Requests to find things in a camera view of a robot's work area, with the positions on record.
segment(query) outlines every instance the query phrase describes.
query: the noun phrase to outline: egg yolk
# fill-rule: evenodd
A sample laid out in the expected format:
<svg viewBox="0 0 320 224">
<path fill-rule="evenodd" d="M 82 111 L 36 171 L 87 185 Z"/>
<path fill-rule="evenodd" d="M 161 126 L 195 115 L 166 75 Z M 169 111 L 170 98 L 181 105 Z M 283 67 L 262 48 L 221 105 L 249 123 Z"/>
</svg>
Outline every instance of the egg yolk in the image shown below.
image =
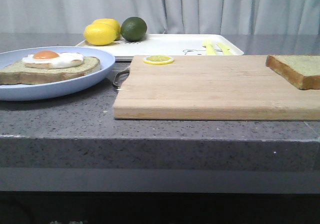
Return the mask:
<svg viewBox="0 0 320 224">
<path fill-rule="evenodd" d="M 37 59 L 49 59 L 49 58 L 57 58 L 57 57 L 59 57 L 59 54 L 51 50 L 42 50 L 33 55 L 33 58 L 37 58 Z"/>
</svg>

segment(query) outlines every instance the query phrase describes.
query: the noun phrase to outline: yellow lemon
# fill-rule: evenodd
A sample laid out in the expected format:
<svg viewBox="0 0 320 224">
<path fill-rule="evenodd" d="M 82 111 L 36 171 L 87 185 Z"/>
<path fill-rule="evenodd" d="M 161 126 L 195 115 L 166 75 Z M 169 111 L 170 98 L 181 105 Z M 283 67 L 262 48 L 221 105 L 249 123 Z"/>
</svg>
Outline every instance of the yellow lemon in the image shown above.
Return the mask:
<svg viewBox="0 0 320 224">
<path fill-rule="evenodd" d="M 174 61 L 174 58 L 167 55 L 152 55 L 152 56 L 143 58 L 143 61 L 148 64 L 160 65 L 160 64 L 172 63 Z"/>
<path fill-rule="evenodd" d="M 116 30 L 105 23 L 92 23 L 84 29 L 86 41 L 93 45 L 107 45 L 117 38 Z"/>
<path fill-rule="evenodd" d="M 116 40 L 120 39 L 121 37 L 121 26 L 117 20 L 114 18 L 99 18 L 93 21 L 92 23 L 105 23 L 110 25 L 116 30 Z"/>
</svg>

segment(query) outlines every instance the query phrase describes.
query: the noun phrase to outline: egg white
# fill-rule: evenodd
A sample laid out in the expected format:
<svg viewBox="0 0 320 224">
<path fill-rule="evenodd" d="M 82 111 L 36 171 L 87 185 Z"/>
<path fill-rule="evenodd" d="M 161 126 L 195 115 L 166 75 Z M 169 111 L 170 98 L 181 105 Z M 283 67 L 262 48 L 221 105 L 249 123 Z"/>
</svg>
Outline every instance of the egg white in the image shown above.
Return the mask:
<svg viewBox="0 0 320 224">
<path fill-rule="evenodd" d="M 62 52 L 57 54 L 59 57 L 48 59 L 33 58 L 33 54 L 29 54 L 22 58 L 22 62 L 25 63 L 26 67 L 43 69 L 70 68 L 84 63 L 84 56 L 80 53 Z"/>
</svg>

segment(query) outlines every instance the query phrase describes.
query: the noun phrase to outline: yellow knife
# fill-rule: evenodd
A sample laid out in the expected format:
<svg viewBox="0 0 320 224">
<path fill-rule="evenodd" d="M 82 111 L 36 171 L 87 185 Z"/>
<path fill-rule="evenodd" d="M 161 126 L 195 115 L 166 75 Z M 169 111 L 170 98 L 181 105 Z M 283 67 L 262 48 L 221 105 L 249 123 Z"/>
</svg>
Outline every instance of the yellow knife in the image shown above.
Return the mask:
<svg viewBox="0 0 320 224">
<path fill-rule="evenodd" d="M 223 52 L 223 55 L 233 55 L 233 53 L 230 51 L 230 47 L 224 43 L 216 43 Z"/>
</svg>

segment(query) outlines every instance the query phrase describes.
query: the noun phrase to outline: gray speckled countertop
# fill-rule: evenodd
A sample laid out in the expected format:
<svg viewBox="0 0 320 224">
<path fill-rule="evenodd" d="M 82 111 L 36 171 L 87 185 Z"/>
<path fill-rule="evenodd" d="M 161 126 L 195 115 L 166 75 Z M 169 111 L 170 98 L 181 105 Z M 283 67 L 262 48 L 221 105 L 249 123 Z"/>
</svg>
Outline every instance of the gray speckled countertop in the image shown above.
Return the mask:
<svg viewBox="0 0 320 224">
<path fill-rule="evenodd" d="M 320 36 L 316 35 L 225 37 L 245 54 L 320 54 Z M 76 45 L 82 39 L 81 34 L 0 34 L 0 52 Z M 0 171 L 320 171 L 317 121 L 115 120 L 112 105 L 117 91 L 109 80 L 127 65 L 117 63 L 108 78 L 75 94 L 40 101 L 0 101 Z M 3 191 L 11 190 L 4 186 L 0 180 Z"/>
</svg>

